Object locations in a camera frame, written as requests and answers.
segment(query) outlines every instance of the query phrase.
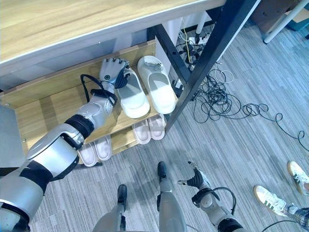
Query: plaid pant leg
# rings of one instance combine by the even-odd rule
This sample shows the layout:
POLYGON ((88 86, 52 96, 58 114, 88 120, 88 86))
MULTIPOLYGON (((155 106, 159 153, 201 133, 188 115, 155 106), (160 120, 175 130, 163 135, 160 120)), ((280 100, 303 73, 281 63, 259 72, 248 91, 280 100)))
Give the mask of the plaid pant leg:
POLYGON ((290 205, 285 206, 282 212, 293 218, 303 229, 309 232, 309 208, 298 209, 296 206, 290 205))

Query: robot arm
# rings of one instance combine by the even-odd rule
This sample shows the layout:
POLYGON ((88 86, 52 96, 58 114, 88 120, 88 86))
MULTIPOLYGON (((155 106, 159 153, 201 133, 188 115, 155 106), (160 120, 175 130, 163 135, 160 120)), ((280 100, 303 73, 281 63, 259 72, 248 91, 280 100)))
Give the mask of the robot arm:
POLYGON ((193 186, 199 189, 199 192, 192 198, 193 204, 207 213, 211 223, 218 232, 247 232, 232 215, 234 214, 234 208, 232 213, 230 213, 220 205, 220 198, 211 189, 206 175, 193 162, 189 161, 189 164, 193 167, 194 177, 190 180, 180 180, 178 184, 193 186))
POLYGON ((91 90, 91 100, 65 123, 35 143, 25 163, 0 179, 0 231, 29 231, 28 223, 38 210, 47 184, 64 178, 78 164, 77 150, 94 130, 104 125, 117 101, 114 89, 126 85, 128 63, 104 60, 101 89, 91 90))

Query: white slipper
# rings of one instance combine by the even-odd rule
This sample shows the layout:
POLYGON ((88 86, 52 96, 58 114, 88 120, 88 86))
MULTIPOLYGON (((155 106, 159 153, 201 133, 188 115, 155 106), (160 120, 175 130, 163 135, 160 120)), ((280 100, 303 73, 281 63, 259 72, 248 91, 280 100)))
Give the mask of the white slipper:
POLYGON ((106 135, 94 141, 99 160, 108 160, 112 156, 111 136, 106 135))
POLYGON ((175 109, 176 98, 161 61, 153 56, 144 56, 139 60, 137 69, 155 110, 161 114, 171 113, 175 109))
POLYGON ((85 144, 81 149, 78 150, 78 154, 85 166, 92 167, 97 163, 97 156, 95 152, 96 151, 93 143, 85 144))
POLYGON ((141 88, 136 73, 132 69, 128 69, 124 72, 124 75, 128 74, 127 85, 117 89, 120 104, 128 117, 142 117, 149 112, 149 102, 141 88))
POLYGON ((150 117, 148 119, 151 138, 154 140, 161 140, 165 135, 165 120, 163 114, 150 117))
POLYGON ((139 144, 147 144, 151 140, 148 121, 144 120, 132 125, 134 136, 139 144))

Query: wooden shelf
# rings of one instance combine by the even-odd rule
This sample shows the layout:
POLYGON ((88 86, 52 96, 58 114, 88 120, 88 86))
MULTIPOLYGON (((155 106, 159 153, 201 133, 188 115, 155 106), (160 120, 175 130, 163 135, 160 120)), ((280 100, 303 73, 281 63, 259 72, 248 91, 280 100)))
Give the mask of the wooden shelf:
POLYGON ((165 22, 183 13, 201 11, 203 9, 198 6, 202 4, 211 5, 208 9, 222 5, 212 0, 79 0, 57 3, 50 0, 3 0, 0 8, 1 61, 119 25, 123 25, 122 30, 117 29, 119 32, 126 27, 127 31, 141 30, 151 26, 156 14, 161 13, 157 17, 165 22), (132 22, 136 22, 133 28, 130 27, 132 22))
MULTIPOLYGON (((86 86, 88 89, 96 87, 93 82, 87 83, 86 86)), ((107 118, 105 125, 94 131, 86 139, 86 143, 108 134, 114 134, 137 122, 157 115, 158 113, 153 108, 148 93, 145 93, 150 103, 148 114, 137 119, 129 118, 123 112, 118 101, 112 115, 107 118)), ((86 104, 84 89, 82 85, 79 85, 17 108, 15 112, 24 152, 26 153, 35 142, 56 125, 65 122, 74 115, 84 104, 86 104)))
MULTIPOLYGON (((64 123, 76 111, 86 104, 84 88, 80 82, 80 74, 88 73, 98 77, 100 64, 104 58, 119 57, 129 60, 131 68, 137 72, 138 60, 146 55, 155 54, 155 42, 133 46, 116 54, 100 57, 45 77, 22 84, 0 94, 1 104, 9 104, 15 109, 23 151, 42 138, 48 131, 64 123)), ((88 90, 98 88, 94 82, 87 82, 88 90)), ((143 88, 150 104, 149 112, 140 118, 129 118, 123 112, 120 101, 117 102, 112 114, 100 129, 94 131, 86 143, 111 134, 112 153, 117 154, 137 144, 132 125, 158 114, 145 88, 143 88)))

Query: power strip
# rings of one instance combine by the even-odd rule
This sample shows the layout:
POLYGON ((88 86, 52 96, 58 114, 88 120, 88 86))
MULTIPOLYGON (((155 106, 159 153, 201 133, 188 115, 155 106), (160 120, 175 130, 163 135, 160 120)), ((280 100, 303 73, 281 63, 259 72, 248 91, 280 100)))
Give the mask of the power strip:
MULTIPOLYGON (((205 44, 206 42, 207 42, 206 38, 202 39, 202 37, 200 37, 199 38, 199 42, 198 42, 197 45, 202 45, 202 44, 205 44)), ((191 45, 195 45, 196 44, 195 43, 195 37, 190 37, 189 38, 189 44, 191 44, 191 45)))

